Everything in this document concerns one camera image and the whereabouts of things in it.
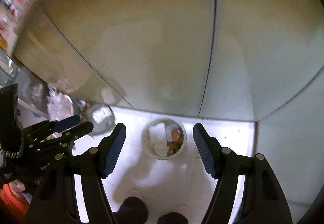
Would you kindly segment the orange sleeve forearm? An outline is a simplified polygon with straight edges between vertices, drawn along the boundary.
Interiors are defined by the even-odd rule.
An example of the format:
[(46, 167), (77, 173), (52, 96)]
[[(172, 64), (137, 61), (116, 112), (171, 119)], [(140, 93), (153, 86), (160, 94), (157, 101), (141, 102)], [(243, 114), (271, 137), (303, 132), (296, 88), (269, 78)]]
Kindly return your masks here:
[(30, 203), (25, 197), (16, 197), (9, 184), (1, 188), (1, 223), (26, 223)]

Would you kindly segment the left hand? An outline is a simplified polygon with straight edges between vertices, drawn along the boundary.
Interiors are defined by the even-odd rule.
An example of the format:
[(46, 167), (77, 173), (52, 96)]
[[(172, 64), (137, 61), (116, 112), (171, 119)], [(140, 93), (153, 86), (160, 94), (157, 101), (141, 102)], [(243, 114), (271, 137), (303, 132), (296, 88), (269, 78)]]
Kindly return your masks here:
[(18, 180), (12, 181), (11, 183), (9, 183), (9, 188), (16, 197), (23, 197), (25, 185), (20, 181)]

